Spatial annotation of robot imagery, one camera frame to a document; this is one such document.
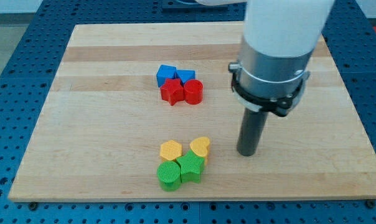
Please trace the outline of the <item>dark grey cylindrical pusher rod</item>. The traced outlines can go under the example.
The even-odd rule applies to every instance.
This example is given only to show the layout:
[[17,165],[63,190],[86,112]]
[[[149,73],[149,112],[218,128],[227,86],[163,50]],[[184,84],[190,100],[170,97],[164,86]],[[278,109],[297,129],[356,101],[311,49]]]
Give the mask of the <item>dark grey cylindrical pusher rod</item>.
[[237,151],[241,155],[252,156],[256,153],[267,117],[267,112],[245,109],[237,141]]

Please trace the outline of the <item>silver wrist flange black clamp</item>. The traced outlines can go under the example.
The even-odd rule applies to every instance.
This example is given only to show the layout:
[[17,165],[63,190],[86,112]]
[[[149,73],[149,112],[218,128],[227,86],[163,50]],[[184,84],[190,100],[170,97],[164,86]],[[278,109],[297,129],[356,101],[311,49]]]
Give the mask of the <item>silver wrist flange black clamp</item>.
[[231,89],[248,110],[285,117],[300,102],[309,77],[310,53],[274,57],[249,45],[245,38],[236,62],[228,65]]

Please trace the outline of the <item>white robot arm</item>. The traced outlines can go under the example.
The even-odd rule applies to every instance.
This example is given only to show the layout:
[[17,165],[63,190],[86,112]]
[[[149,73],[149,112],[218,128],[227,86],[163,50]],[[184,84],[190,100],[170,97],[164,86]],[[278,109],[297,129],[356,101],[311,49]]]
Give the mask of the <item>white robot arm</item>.
[[237,151],[256,152],[268,113],[285,117],[301,101],[307,65],[334,0],[247,0],[241,47],[229,63],[231,89],[245,107]]

